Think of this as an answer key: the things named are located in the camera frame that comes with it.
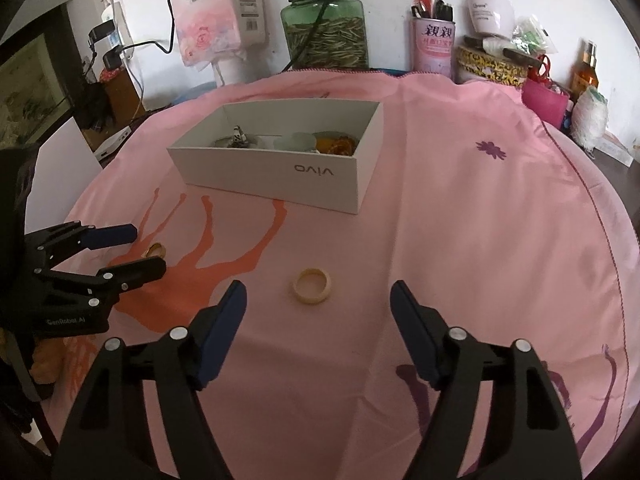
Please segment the white paper roll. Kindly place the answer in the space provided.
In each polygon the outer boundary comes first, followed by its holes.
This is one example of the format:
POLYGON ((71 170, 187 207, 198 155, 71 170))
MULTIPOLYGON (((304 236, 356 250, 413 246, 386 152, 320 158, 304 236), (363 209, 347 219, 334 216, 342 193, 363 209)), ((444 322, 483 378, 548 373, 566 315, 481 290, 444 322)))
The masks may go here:
POLYGON ((258 79, 254 66, 249 60, 234 56, 213 62, 216 86, 221 88, 229 84, 248 84, 258 79))

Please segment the magenta pink pouch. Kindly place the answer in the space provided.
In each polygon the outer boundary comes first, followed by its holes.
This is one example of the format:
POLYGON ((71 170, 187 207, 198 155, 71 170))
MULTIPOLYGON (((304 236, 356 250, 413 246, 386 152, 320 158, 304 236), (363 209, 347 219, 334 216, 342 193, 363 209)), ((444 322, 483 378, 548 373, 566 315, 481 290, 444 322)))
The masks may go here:
POLYGON ((526 79, 522 89, 523 104, 543 122, 561 128, 570 97, 563 91, 556 93, 545 84, 526 79))

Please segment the pink tissue pack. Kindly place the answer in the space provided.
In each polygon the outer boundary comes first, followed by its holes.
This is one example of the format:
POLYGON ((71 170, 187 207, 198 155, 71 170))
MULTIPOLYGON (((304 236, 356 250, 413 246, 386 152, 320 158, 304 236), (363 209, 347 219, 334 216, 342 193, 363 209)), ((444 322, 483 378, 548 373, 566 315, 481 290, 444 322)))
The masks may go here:
POLYGON ((266 41, 262 0, 171 0, 182 62, 202 68, 266 41))

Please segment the green jade bangle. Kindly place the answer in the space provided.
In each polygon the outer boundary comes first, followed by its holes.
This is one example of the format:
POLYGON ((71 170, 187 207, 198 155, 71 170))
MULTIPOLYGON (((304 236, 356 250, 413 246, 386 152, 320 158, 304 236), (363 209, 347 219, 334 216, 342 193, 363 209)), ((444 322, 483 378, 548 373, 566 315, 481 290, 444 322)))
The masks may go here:
POLYGON ((274 140, 273 148, 287 152, 352 156, 358 144, 354 136, 338 131, 294 132, 274 140))

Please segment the white vivo cardboard box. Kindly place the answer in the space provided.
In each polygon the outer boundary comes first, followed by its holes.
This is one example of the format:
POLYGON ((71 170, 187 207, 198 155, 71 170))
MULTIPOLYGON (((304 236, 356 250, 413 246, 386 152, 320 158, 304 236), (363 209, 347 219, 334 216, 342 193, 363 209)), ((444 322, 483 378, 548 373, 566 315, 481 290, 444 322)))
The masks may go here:
POLYGON ((186 184, 358 214, 384 136, 384 106, 337 99, 265 100, 226 104, 168 148, 186 184), (259 148, 214 148, 234 126, 257 136, 259 148), (294 132, 354 136, 352 156, 278 151, 273 141, 294 132))

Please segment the white cream jar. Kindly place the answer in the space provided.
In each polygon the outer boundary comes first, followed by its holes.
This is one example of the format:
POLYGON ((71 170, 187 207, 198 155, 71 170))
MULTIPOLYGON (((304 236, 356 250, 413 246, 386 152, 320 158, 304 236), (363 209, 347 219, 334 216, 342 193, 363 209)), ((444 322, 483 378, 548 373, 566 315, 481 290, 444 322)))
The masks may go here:
POLYGON ((515 12, 509 0, 468 0, 468 8, 472 25, 480 36, 512 38, 515 12))

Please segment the pink pen holder can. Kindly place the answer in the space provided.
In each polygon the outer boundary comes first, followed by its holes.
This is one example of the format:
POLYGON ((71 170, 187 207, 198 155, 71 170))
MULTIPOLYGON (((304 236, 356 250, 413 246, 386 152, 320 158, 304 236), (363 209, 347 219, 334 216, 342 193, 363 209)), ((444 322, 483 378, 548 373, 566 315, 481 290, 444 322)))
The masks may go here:
POLYGON ((413 0, 410 20, 411 69, 452 78, 456 23, 444 0, 413 0))

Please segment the green glass jar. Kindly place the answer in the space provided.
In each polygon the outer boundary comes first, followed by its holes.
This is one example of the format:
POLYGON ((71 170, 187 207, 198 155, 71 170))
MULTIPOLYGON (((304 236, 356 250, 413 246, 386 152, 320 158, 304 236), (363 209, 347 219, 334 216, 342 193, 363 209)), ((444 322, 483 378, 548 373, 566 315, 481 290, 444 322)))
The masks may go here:
POLYGON ((367 70, 360 0, 288 0, 280 13, 290 62, 285 70, 367 70))

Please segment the yellow patterned round tin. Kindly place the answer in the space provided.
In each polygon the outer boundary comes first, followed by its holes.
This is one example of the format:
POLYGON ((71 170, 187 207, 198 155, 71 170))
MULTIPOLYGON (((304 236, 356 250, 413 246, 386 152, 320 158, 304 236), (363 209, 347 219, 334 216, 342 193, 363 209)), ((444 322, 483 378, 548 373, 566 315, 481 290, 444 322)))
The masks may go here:
POLYGON ((484 40, 464 37, 464 44, 456 47, 456 81, 459 84, 472 80, 487 80, 521 89, 531 68, 539 70, 541 60, 520 49, 510 48, 498 39, 498 55, 484 50, 484 40))

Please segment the amber perfume bottle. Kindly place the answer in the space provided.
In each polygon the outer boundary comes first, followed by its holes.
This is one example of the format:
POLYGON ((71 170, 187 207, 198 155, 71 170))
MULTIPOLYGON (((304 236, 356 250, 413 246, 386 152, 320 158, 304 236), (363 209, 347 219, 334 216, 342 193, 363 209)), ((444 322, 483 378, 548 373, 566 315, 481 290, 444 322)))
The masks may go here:
POLYGON ((584 41, 580 59, 574 66, 572 78, 570 78, 570 96, 574 103, 589 87, 599 87, 596 65, 597 45, 590 40, 584 41))

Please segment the pink floral table cloth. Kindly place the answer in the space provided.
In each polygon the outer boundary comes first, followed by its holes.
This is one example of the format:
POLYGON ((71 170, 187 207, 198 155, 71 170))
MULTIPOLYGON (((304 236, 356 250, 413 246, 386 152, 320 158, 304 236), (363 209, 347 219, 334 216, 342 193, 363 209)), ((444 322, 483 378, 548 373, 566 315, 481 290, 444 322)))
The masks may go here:
POLYGON ((133 223, 129 247, 66 263, 93 273, 153 244, 168 269, 116 304, 127 344, 189 323, 233 280, 246 315, 200 395, 238 479, 398 479, 436 393, 390 313, 408 284, 492 344, 529 340, 548 365, 582 470, 604 459, 639 401, 639 245, 608 179, 516 92, 431 75, 287 73, 152 116, 70 218, 133 223), (168 148, 234 102, 328 98, 384 106, 384 139, 358 214, 189 188, 168 148))

